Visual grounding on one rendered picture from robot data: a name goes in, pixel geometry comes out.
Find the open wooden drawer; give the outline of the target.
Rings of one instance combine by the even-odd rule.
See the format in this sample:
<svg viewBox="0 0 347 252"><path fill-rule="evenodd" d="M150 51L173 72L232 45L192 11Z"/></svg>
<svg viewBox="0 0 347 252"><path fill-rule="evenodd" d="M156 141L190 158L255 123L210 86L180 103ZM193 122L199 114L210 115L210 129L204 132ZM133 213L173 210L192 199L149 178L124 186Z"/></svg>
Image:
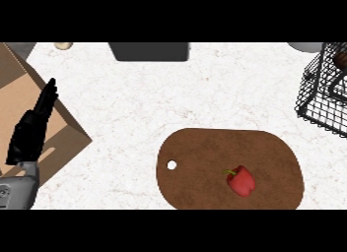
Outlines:
<svg viewBox="0 0 347 252"><path fill-rule="evenodd" d="M35 108L45 81L35 68L0 42L0 177L23 175L22 168L7 164L16 125L29 109ZM39 160L41 184L63 169L93 140L62 101L54 103L48 120L44 154Z"/></svg>

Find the brown wooden cutting board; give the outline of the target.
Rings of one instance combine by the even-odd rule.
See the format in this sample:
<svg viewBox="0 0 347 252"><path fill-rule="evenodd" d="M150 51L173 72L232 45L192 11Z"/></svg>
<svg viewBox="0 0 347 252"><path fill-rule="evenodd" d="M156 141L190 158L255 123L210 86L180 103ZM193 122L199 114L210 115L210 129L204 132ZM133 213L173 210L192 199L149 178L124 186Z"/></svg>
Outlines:
<svg viewBox="0 0 347 252"><path fill-rule="evenodd" d="M241 197L226 183L227 169L245 166L255 190ZM156 176L177 209L294 209L304 197L300 162L290 145L269 132L178 130L158 155Z"/></svg>

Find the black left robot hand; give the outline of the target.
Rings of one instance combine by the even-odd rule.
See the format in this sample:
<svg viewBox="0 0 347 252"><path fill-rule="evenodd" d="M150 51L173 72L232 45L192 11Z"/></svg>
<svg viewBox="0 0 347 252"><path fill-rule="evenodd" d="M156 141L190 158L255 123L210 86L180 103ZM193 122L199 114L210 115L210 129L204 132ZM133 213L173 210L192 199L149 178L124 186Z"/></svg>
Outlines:
<svg viewBox="0 0 347 252"><path fill-rule="evenodd" d="M44 87L36 106L24 113L16 126L8 149L8 165L17 165L23 161L36 161L42 155L47 123L57 98L56 78L51 78Z"/></svg>

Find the dark grey appliance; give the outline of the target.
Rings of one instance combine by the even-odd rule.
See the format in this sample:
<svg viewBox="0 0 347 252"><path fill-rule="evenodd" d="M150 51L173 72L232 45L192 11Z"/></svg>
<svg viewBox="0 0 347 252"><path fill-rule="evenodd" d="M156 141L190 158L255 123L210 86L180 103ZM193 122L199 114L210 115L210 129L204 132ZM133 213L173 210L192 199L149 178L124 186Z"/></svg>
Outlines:
<svg viewBox="0 0 347 252"><path fill-rule="evenodd" d="M183 62L189 60L189 42L110 42L119 61Z"/></svg>

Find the pale grey round object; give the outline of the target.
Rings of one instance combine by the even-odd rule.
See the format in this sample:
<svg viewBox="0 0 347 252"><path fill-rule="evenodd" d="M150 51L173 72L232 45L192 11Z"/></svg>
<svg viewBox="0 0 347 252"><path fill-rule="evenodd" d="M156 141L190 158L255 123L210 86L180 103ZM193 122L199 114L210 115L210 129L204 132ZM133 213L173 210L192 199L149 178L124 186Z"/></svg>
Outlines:
<svg viewBox="0 0 347 252"><path fill-rule="evenodd" d="M322 50L321 42L291 42L290 46L300 52L316 53Z"/></svg>

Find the red bell pepper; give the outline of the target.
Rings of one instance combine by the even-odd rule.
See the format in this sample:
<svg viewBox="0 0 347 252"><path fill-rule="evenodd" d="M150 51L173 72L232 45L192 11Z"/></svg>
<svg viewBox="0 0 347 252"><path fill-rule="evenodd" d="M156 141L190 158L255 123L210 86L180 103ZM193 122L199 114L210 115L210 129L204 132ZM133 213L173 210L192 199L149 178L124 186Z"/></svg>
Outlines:
<svg viewBox="0 0 347 252"><path fill-rule="evenodd" d="M226 174L226 182L232 191L238 196L250 197L255 190L255 179L248 168L241 165L235 169L226 169L223 173Z"/></svg>

